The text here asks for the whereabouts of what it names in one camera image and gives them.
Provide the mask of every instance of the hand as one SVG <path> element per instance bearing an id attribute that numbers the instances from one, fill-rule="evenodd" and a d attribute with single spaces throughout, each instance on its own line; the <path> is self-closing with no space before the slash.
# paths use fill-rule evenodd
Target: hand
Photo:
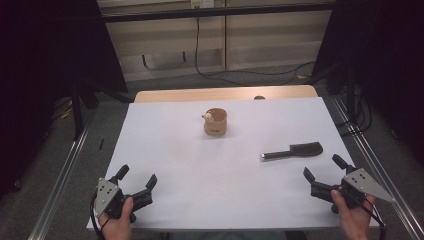
<path id="1" fill-rule="evenodd" d="M 120 219 L 109 219 L 109 214 L 107 213 L 100 215 L 99 224 L 102 226 L 102 233 L 106 240 L 131 239 L 130 214 L 133 206 L 133 198 L 129 197 L 124 202 Z"/>
<path id="2" fill-rule="evenodd" d="M 340 227 L 342 228 L 346 238 L 349 240 L 368 239 L 368 229 L 371 216 L 360 207 L 349 209 L 346 206 L 346 202 L 343 196 L 337 190 L 331 191 L 331 197 L 339 209 Z M 363 204 L 368 210 L 372 212 L 372 205 L 375 202 L 375 197 L 367 195 L 366 199 L 369 202 L 364 201 Z"/>

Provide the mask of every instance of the knife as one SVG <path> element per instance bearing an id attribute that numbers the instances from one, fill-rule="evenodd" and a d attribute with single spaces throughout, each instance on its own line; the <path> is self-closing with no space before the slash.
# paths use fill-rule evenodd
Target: knife
<path id="1" fill-rule="evenodd" d="M 319 142 L 290 145 L 290 150 L 285 152 L 262 153 L 262 162 L 288 157 L 313 157 L 320 155 L 323 149 Z"/>

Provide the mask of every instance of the small wooden bowl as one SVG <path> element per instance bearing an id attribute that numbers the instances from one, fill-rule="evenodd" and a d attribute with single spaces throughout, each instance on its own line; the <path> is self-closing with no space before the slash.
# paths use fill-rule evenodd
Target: small wooden bowl
<path id="1" fill-rule="evenodd" d="M 208 135 L 224 135 L 227 131 L 227 112 L 221 108 L 211 108 L 206 113 L 210 113 L 213 120 L 205 119 L 205 133 Z"/>

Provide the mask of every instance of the black cable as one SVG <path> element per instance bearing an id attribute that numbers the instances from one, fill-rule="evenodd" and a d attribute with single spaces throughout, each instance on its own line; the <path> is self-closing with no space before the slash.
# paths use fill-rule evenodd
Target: black cable
<path id="1" fill-rule="evenodd" d="M 351 131 L 349 131 L 349 132 L 347 132 L 347 133 L 340 134 L 340 136 L 341 136 L 341 137 L 346 137 L 346 136 L 349 136 L 349 135 L 352 135 L 352 134 L 364 133 L 365 131 L 367 131 L 367 130 L 371 127 L 371 125 L 372 125 L 372 120 L 373 120 L 373 117 L 372 117 L 372 111 L 371 111 L 371 107 L 370 107 L 369 101 L 368 101 L 367 99 L 365 99 L 365 102 L 366 102 L 366 104 L 367 104 L 368 114 L 369 114 L 369 120 L 368 120 L 368 124 L 367 124 L 367 126 L 366 126 L 366 127 L 364 127 L 364 128 L 362 128 L 362 129 L 360 128 L 360 127 L 362 127 L 362 126 L 359 126 L 359 127 L 358 127 L 358 129 L 351 130 Z"/>
<path id="2" fill-rule="evenodd" d="M 204 78 L 211 79 L 211 80 L 225 81 L 225 82 L 229 82 L 229 83 L 236 84 L 236 85 L 241 85 L 241 86 L 247 86 L 245 84 L 234 82 L 234 81 L 231 81 L 231 80 L 228 80 L 228 79 L 212 78 L 212 77 L 213 76 L 216 76 L 216 75 L 219 75 L 219 74 L 223 74 L 223 73 L 248 73 L 248 74 L 257 74 L 257 75 L 264 75 L 264 76 L 278 76 L 278 75 L 284 75 L 284 74 L 288 74 L 288 73 L 294 72 L 294 76 L 289 81 L 284 82 L 284 83 L 281 84 L 281 85 L 285 85 L 285 84 L 287 84 L 287 83 L 289 83 L 289 82 L 291 82 L 291 81 L 294 80 L 294 78 L 296 76 L 296 73 L 297 73 L 297 71 L 300 68 L 302 68 L 304 66 L 307 66 L 309 64 L 315 63 L 314 61 L 306 62 L 306 63 L 300 64 L 295 69 L 292 69 L 292 70 L 289 70 L 289 71 L 285 71 L 285 72 L 278 72 L 278 73 L 261 73 L 261 72 L 248 71 L 248 70 L 228 70 L 228 71 L 219 71 L 219 72 L 215 72 L 215 73 L 204 74 L 204 73 L 200 72 L 199 66 L 198 66 L 198 57 L 197 56 L 198 56 L 198 48 L 199 48 L 199 33 L 200 33 L 200 23 L 199 23 L 199 21 L 200 21 L 200 18 L 197 17 L 196 20 L 197 20 L 197 34 L 196 34 L 196 49 L 195 49 L 195 52 L 194 52 L 194 67 L 196 69 L 196 72 L 199 75 L 201 75 L 202 77 L 204 77 Z"/>
<path id="3" fill-rule="evenodd" d="M 197 35 L 196 35 L 196 51 L 194 52 L 194 67 L 196 69 L 196 72 L 200 76 L 202 76 L 204 78 L 207 78 L 207 79 L 210 79 L 210 80 L 220 80 L 220 81 L 225 81 L 225 82 L 232 83 L 232 84 L 235 84 L 235 85 L 240 85 L 240 86 L 243 86 L 243 87 L 247 87 L 246 84 L 242 84 L 242 83 L 238 83 L 238 82 L 233 82 L 233 81 L 230 81 L 228 79 L 212 78 L 211 76 L 213 76 L 213 74 L 207 75 L 207 74 L 203 74 L 203 73 L 200 72 L 199 67 L 197 65 L 197 52 L 198 52 L 198 48 L 199 48 L 200 24 L 199 24 L 199 17 L 197 17 L 196 19 L 197 19 Z"/>
<path id="4" fill-rule="evenodd" d="M 93 197 L 91 198 L 91 203 L 90 203 L 90 219 L 91 219 L 91 223 L 93 224 L 94 231 L 97 234 L 97 237 L 100 240 L 106 240 L 105 237 L 103 236 L 102 231 L 97 227 L 96 218 L 94 216 L 94 201 L 96 201 L 96 198 L 97 198 L 97 189 L 96 189 L 96 192 L 94 192 Z"/>
<path id="5" fill-rule="evenodd" d="M 358 200 L 356 200 L 356 198 L 354 198 L 348 191 L 343 191 L 343 193 L 345 193 L 351 200 L 353 200 L 359 207 L 361 207 L 362 210 L 364 210 L 375 221 L 377 221 L 377 223 L 380 225 L 380 240 L 385 240 L 386 239 L 386 233 L 387 233 L 387 225 L 381 220 L 380 216 L 378 215 L 378 217 L 377 217 L 376 215 L 374 215 L 374 213 L 372 213 L 368 208 L 366 208 L 363 203 L 360 203 Z"/>
<path id="6" fill-rule="evenodd" d="M 103 224 L 103 226 L 100 228 L 100 232 L 103 234 L 103 228 L 106 226 L 106 224 L 109 222 L 109 220 L 110 220 L 111 218 L 108 218 L 107 220 L 106 220 L 106 222 Z"/>

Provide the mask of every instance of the white tabletop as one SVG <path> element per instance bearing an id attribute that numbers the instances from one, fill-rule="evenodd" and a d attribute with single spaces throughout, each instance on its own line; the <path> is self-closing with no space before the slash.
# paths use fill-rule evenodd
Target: white tabletop
<path id="1" fill-rule="evenodd" d="M 227 133 L 208 136 L 201 115 L 228 113 Z M 261 162 L 261 153 L 320 142 L 310 158 Z M 106 178 L 128 164 L 124 194 L 144 189 L 155 173 L 153 204 L 134 228 L 158 231 L 308 229 L 339 226 L 331 204 L 310 196 L 303 176 L 339 184 L 333 154 L 352 160 L 321 98 L 131 104 Z"/>

